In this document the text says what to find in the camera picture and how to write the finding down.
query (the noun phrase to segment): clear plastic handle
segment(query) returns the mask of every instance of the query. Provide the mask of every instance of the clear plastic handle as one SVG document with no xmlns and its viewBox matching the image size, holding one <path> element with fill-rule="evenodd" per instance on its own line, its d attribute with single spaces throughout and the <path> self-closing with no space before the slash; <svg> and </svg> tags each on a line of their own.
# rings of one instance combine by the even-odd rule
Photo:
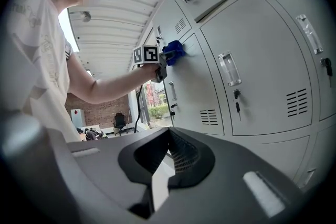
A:
<svg viewBox="0 0 336 224">
<path fill-rule="evenodd" d="M 177 97 L 176 97 L 176 92 L 175 92 L 174 81 L 169 82 L 169 85 L 170 85 L 170 89 L 171 89 L 172 94 L 173 94 L 173 99 L 172 100 L 176 101 Z"/>
<path fill-rule="evenodd" d="M 235 61 L 233 60 L 230 51 L 218 55 L 220 65 L 226 77 L 227 84 L 229 86 L 235 86 L 241 84 L 240 75 L 236 67 Z"/>
<path fill-rule="evenodd" d="M 314 50 L 315 54 L 319 54 L 320 52 L 323 52 L 321 41 L 316 34 L 316 31 L 314 30 L 313 26 L 309 22 L 308 18 L 305 14 L 301 14 L 296 17 L 296 20 L 298 20 L 299 24 L 301 25 L 304 33 L 306 34 L 307 38 L 309 39 L 310 45 Z"/>
</svg>

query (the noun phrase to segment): brick wall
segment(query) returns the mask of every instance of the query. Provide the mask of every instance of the brick wall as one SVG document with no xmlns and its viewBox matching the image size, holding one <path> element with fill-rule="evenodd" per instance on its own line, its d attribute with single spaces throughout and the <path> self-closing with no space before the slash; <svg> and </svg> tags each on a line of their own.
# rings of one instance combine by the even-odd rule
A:
<svg viewBox="0 0 336 224">
<path fill-rule="evenodd" d="M 65 108 L 70 116 L 71 109 L 83 109 L 87 126 L 99 124 L 102 129 L 113 127 L 114 116 L 118 112 L 125 115 L 125 121 L 127 122 L 128 112 L 130 109 L 127 95 L 112 102 L 89 104 L 71 93 L 67 96 Z"/>
</svg>

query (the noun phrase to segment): window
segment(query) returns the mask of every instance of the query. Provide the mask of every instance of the window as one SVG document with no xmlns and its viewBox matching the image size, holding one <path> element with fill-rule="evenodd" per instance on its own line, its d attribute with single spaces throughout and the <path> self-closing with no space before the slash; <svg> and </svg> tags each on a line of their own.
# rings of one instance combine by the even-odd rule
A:
<svg viewBox="0 0 336 224">
<path fill-rule="evenodd" d="M 147 113 L 144 114 L 146 114 L 145 120 L 149 128 L 173 126 L 163 82 L 145 83 L 141 95 L 143 106 L 147 109 Z"/>
</svg>

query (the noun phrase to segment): office chair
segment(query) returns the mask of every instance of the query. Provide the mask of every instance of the office chair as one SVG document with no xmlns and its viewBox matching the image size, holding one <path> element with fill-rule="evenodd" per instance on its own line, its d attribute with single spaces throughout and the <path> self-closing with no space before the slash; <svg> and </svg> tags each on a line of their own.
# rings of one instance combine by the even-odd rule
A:
<svg viewBox="0 0 336 224">
<path fill-rule="evenodd" d="M 122 131 L 126 131 L 126 130 L 122 130 L 125 126 L 126 126 L 126 122 L 125 122 L 125 116 L 122 113 L 117 113 L 114 116 L 114 123 L 113 123 L 114 128 L 118 128 L 119 129 L 119 136 L 121 136 Z"/>
</svg>

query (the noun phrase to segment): cable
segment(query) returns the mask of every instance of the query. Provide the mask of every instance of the cable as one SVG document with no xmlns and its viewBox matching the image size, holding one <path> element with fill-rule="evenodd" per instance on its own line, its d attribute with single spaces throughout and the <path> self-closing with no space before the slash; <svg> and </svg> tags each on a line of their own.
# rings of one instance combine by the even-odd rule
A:
<svg viewBox="0 0 336 224">
<path fill-rule="evenodd" d="M 138 93 L 138 96 L 136 97 L 136 102 L 138 103 L 138 118 L 137 118 L 137 121 L 135 122 L 135 126 L 134 126 L 134 133 L 137 132 L 137 124 L 138 124 L 138 120 L 140 118 L 140 102 L 139 102 L 139 99 L 140 99 L 140 94 L 141 94 L 141 91 L 142 91 L 142 86 L 140 86 L 140 90 L 139 90 L 139 93 Z"/>
</svg>

